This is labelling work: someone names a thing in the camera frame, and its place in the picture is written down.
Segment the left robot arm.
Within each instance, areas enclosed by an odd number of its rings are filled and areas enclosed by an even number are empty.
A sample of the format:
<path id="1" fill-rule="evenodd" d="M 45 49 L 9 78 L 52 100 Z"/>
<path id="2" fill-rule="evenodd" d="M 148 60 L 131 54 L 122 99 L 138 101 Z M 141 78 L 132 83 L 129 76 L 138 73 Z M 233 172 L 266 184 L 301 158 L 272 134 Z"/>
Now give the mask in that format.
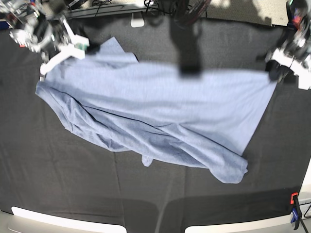
<path id="1" fill-rule="evenodd" d="M 311 75 L 311 2 L 289 0 L 288 24 L 276 47 L 269 50 L 265 62 L 269 78 L 280 82 L 288 74 Z"/>

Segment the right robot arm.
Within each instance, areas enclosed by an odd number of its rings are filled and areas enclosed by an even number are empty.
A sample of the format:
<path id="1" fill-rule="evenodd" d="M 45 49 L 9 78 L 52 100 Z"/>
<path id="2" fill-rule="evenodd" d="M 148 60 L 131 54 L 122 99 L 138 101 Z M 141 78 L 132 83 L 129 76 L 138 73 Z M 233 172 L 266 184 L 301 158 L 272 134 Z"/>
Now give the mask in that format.
<path id="1" fill-rule="evenodd" d="M 50 0 L 48 16 L 40 0 L 2 0 L 0 17 L 12 27 L 10 37 L 21 47 L 41 55 L 40 80 L 64 60 L 84 59 L 89 40 L 75 34 L 65 16 L 63 0 Z"/>

